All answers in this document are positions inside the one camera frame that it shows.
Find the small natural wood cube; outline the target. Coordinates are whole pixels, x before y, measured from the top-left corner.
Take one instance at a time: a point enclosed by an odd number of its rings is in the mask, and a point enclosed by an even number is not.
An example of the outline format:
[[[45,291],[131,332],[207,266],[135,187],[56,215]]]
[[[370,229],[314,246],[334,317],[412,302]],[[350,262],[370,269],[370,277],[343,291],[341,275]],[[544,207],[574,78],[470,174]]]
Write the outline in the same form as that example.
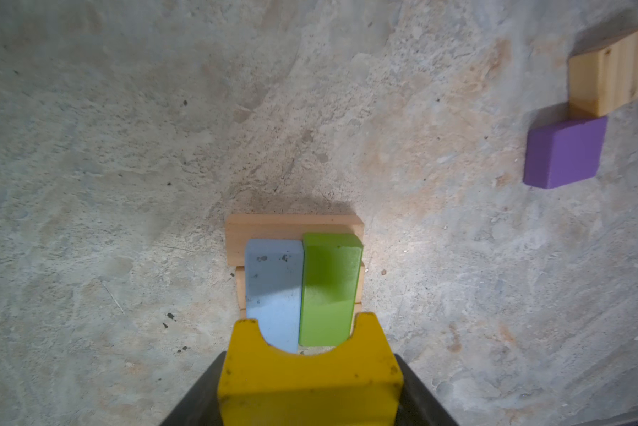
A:
[[[568,59],[568,111],[599,118],[638,99],[638,27]]]

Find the purple wood cube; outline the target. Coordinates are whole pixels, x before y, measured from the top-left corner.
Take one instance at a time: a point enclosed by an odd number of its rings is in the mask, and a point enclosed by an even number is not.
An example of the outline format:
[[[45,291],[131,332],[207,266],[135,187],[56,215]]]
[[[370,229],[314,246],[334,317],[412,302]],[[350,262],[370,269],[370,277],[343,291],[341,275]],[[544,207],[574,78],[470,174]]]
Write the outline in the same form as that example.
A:
[[[558,122],[528,132],[523,183],[553,189],[595,177],[608,118]]]

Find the light blue wood block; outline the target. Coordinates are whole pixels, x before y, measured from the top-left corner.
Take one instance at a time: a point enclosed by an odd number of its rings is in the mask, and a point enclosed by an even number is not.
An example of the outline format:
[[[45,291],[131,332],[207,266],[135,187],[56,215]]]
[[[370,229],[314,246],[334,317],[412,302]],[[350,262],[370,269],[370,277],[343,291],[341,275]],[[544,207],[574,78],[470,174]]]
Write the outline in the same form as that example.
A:
[[[244,252],[246,315],[265,341],[287,353],[299,348],[304,249],[301,241],[251,239]]]

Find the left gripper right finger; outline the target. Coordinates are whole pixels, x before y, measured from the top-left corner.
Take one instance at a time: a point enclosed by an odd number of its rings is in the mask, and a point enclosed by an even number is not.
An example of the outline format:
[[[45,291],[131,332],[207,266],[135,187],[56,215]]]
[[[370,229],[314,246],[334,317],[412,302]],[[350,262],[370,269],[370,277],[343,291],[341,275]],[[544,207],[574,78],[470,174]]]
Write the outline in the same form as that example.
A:
[[[406,361],[395,354],[404,383],[394,425],[459,426]]]

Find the green wood block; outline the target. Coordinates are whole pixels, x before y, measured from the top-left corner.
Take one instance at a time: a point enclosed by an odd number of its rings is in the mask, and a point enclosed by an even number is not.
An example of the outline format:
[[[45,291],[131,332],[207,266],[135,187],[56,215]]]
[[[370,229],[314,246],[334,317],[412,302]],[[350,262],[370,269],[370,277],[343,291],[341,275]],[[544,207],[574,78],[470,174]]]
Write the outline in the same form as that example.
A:
[[[299,344],[338,346],[351,334],[363,244],[354,234],[303,235]]]

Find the yellow wood block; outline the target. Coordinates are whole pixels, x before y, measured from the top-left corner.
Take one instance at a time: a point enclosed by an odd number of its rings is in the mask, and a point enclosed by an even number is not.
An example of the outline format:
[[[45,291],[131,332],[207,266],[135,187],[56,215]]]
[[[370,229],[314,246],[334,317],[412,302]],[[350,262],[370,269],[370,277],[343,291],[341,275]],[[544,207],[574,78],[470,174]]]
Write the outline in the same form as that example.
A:
[[[226,425],[392,425],[404,378],[377,315],[358,314],[343,344],[317,355],[268,344],[235,323],[217,399]]]

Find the natural wood block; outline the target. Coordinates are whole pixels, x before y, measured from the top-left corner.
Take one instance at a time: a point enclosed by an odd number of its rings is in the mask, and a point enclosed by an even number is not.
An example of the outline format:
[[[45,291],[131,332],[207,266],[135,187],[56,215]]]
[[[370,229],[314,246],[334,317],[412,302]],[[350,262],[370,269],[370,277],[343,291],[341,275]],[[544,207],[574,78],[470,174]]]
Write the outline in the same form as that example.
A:
[[[351,324],[351,329],[350,329],[350,335],[349,337],[352,336],[352,334],[354,333],[354,327],[355,327],[355,318],[356,316],[362,312],[362,303],[356,303],[354,305],[354,312],[353,312],[353,319],[352,319],[352,324]],[[245,309],[240,309],[239,310],[239,319],[241,320],[245,320],[247,318],[247,312]],[[321,353],[327,353],[328,351],[332,351],[333,349],[335,349],[335,346],[302,346],[300,345],[296,351],[296,354],[298,355],[317,355],[317,354],[321,354]]]
[[[225,221],[229,266],[244,266],[251,239],[301,240],[307,233],[355,234],[363,239],[365,225],[356,215],[232,214]]]
[[[365,282],[365,273],[366,268],[365,264],[361,264],[360,275],[357,284],[357,290],[355,295],[355,312],[361,311],[361,302],[363,296],[363,287]],[[245,271],[243,266],[237,266],[235,268],[235,284],[236,284],[236,294],[237,294],[237,302],[239,305],[239,310],[244,312],[246,310],[246,297],[245,297]]]

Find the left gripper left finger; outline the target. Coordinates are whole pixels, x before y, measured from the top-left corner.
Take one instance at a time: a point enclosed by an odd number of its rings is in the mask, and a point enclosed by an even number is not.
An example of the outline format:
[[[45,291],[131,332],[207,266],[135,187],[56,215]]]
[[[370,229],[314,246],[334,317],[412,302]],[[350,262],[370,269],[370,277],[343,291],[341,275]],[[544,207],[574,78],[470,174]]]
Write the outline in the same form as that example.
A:
[[[218,386],[227,353],[223,351],[199,377],[161,426],[222,426]]]

